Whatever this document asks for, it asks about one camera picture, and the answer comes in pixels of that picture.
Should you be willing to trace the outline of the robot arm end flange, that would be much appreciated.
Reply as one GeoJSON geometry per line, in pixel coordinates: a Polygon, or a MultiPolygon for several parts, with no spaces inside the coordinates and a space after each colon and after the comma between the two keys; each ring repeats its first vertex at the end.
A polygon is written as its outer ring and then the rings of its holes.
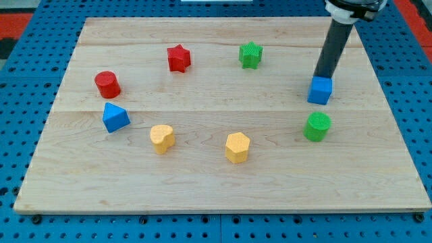
{"type": "Polygon", "coordinates": [[[386,5],[387,0],[325,0],[325,9],[340,24],[372,22],[386,5]]]}

